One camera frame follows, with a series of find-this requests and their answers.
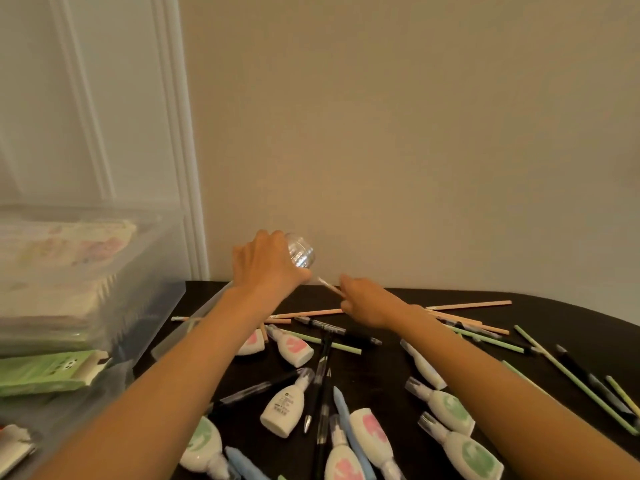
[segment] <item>bottle with pink label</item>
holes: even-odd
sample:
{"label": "bottle with pink label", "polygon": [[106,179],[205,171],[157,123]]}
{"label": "bottle with pink label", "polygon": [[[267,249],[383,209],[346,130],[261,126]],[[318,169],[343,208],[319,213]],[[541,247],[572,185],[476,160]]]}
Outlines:
{"label": "bottle with pink label", "polygon": [[260,329],[257,328],[249,335],[249,338],[244,341],[243,346],[236,352],[236,355],[251,355],[262,350],[264,350],[264,338],[262,338]]}
{"label": "bottle with pink label", "polygon": [[300,421],[305,406],[305,390],[314,379],[308,367],[300,371],[296,383],[285,387],[269,401],[260,416],[260,422],[274,435],[286,438]]}
{"label": "bottle with pink label", "polygon": [[385,480],[405,480],[394,460],[389,439],[371,410],[363,408],[352,412],[349,422],[365,455],[373,466],[380,469]]}
{"label": "bottle with pink label", "polygon": [[340,427],[340,416],[329,419],[333,449],[324,469],[324,480],[364,480],[364,472],[356,454],[349,448],[347,436]]}
{"label": "bottle with pink label", "polygon": [[267,325],[270,338],[278,343],[278,350],[284,360],[298,368],[306,364],[314,354],[314,350],[304,340],[284,333],[276,325]]}

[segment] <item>correction fluid bottle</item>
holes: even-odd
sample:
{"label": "correction fluid bottle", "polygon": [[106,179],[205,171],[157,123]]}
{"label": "correction fluid bottle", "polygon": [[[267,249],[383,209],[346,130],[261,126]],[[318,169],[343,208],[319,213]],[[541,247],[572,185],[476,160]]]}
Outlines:
{"label": "correction fluid bottle", "polygon": [[428,413],[422,413],[418,426],[442,445],[451,464],[466,480],[500,480],[504,465],[477,441],[448,430]]}
{"label": "correction fluid bottle", "polygon": [[264,350],[264,338],[262,336],[262,332],[260,329],[256,329],[253,331],[249,338],[244,341],[240,350],[236,352],[236,355],[251,355],[256,352],[260,352]]}
{"label": "correction fluid bottle", "polygon": [[413,357],[413,361],[415,362],[415,366],[418,368],[418,372],[421,373],[422,377],[427,379],[429,384],[431,384],[437,390],[444,389],[447,386],[447,383],[444,382],[444,379],[440,377],[438,371],[436,371],[427,360],[420,355],[420,353],[412,347],[405,339],[400,340],[400,345],[402,348],[407,351],[411,357]]}
{"label": "correction fluid bottle", "polygon": [[364,480],[364,472],[356,454],[349,448],[347,435],[340,427],[340,416],[329,418],[333,449],[324,469],[324,480]]}
{"label": "correction fluid bottle", "polygon": [[206,472],[214,480],[239,480],[222,455],[222,439],[218,428],[204,416],[200,418],[180,464],[190,472]]}
{"label": "correction fluid bottle", "polygon": [[306,364],[314,354],[314,350],[309,347],[308,343],[284,333],[276,325],[267,325],[267,333],[278,343],[280,355],[295,368]]}
{"label": "correction fluid bottle", "polygon": [[461,435],[471,435],[476,422],[456,396],[444,391],[434,391],[412,377],[407,379],[404,388],[426,402],[444,426]]}
{"label": "correction fluid bottle", "polygon": [[314,371],[306,367],[300,372],[295,384],[273,396],[260,416],[262,425],[276,436],[288,437],[302,416],[305,390],[313,378]]}
{"label": "correction fluid bottle", "polygon": [[380,469],[385,480],[404,480],[389,439],[371,410],[363,408],[352,412],[349,422],[365,455],[373,466]]}

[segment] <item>person's left hand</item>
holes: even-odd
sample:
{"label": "person's left hand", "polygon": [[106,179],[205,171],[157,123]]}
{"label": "person's left hand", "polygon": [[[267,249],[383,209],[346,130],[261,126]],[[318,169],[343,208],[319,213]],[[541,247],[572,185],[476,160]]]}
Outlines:
{"label": "person's left hand", "polygon": [[234,283],[247,290],[265,290],[279,300],[311,279],[311,271],[296,267],[282,231],[259,230],[255,238],[233,250]]}

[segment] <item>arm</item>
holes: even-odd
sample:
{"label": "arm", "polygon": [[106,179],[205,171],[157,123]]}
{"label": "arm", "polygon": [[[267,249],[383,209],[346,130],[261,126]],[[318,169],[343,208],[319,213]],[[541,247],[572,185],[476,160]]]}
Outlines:
{"label": "arm", "polygon": [[260,231],[253,242],[235,248],[236,286],[32,479],[169,478],[231,359],[309,277],[292,264],[281,232]]}
{"label": "arm", "polygon": [[509,464],[530,480],[640,478],[640,463],[503,364],[369,280],[341,277],[342,309],[389,328],[436,368]]}

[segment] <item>forearm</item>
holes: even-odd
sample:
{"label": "forearm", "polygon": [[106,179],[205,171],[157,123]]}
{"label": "forearm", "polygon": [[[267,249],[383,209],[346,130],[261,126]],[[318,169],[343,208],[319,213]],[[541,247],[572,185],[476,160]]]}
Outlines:
{"label": "forearm", "polygon": [[403,304],[389,323],[436,368],[524,478],[640,477],[640,463],[628,453],[423,310]]}
{"label": "forearm", "polygon": [[39,469],[34,480],[168,478],[228,364],[276,306],[260,290],[229,290],[187,337]]}

